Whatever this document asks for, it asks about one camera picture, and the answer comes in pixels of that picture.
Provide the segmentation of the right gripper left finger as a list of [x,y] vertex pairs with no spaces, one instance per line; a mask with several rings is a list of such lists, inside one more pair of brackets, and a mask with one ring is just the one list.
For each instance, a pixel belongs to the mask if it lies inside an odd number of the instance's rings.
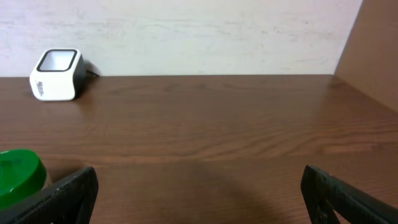
[[1,223],[89,224],[99,189],[93,167],[80,169],[1,210]]

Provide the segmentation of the green-lidded jar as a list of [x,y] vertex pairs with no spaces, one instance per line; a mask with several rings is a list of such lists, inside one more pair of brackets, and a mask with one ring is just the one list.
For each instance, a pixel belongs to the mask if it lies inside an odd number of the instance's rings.
[[52,185],[40,157],[28,149],[1,153],[1,209],[5,209]]

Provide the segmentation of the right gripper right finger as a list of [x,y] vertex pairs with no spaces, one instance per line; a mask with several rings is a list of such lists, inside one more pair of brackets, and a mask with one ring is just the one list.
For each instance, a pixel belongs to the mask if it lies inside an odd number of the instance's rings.
[[397,209],[316,166],[305,166],[300,188],[312,224],[397,223]]

